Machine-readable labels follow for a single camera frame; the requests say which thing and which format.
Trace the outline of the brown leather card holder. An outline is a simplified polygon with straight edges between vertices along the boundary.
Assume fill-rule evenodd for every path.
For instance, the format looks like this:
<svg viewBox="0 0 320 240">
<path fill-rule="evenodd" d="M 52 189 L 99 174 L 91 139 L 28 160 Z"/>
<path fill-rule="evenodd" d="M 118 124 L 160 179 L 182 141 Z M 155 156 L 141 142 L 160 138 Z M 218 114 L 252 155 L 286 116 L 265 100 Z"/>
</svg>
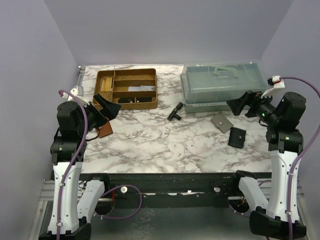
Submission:
<svg viewBox="0 0 320 240">
<path fill-rule="evenodd" d="M 110 122 L 107 122 L 103 126 L 96 128 L 95 130 L 99 138 L 103 138 L 113 134 L 113 129 Z"/>
</svg>

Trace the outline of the gold card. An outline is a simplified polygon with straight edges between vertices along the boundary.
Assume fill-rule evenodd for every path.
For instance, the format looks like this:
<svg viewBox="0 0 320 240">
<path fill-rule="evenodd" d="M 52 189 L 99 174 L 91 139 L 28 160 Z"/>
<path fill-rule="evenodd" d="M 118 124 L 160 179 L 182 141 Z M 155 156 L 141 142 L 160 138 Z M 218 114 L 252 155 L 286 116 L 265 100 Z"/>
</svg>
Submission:
<svg viewBox="0 0 320 240">
<path fill-rule="evenodd" d="M 101 92 L 111 92 L 113 90 L 113 77 L 106 76 L 102 79 Z"/>
</svg>

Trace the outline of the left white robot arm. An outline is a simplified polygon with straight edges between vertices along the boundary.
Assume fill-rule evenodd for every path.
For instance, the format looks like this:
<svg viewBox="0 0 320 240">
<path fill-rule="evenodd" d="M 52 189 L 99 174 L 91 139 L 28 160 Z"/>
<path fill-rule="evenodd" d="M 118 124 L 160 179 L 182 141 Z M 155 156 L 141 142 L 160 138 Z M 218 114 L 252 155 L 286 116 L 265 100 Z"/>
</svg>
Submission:
<svg viewBox="0 0 320 240">
<path fill-rule="evenodd" d="M 78 197 L 87 133 L 115 119 L 121 105 L 100 94 L 94 95 L 94 99 L 101 109 L 74 95 L 71 98 L 57 107 L 59 128 L 50 147 L 54 172 L 53 207 L 47 231 L 39 236 L 40 240 L 90 239 L 91 218 L 97 203 L 111 191 L 107 177 L 91 177 L 84 193 Z"/>
</svg>

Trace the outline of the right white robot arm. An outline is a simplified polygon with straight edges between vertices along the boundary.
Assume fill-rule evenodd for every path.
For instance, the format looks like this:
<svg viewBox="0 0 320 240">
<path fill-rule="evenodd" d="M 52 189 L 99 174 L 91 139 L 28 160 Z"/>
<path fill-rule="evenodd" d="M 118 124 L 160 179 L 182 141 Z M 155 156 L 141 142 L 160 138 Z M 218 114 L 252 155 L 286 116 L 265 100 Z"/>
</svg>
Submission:
<svg viewBox="0 0 320 240">
<path fill-rule="evenodd" d="M 227 100 L 232 113 L 238 116 L 244 107 L 246 117 L 258 117 L 267 126 L 266 140 L 271 160 L 269 198 L 263 194 L 251 172 L 238 171 L 239 178 L 230 183 L 230 191 L 244 195 L 249 209 L 250 231 L 259 236 L 278 240 L 296 240 L 307 235 L 300 222 L 297 207 L 298 169 L 303 151 L 303 135 L 297 125 L 306 109 L 306 99 L 287 92 L 277 106 L 271 97 L 261 92 L 247 91 L 240 98 Z"/>
</svg>

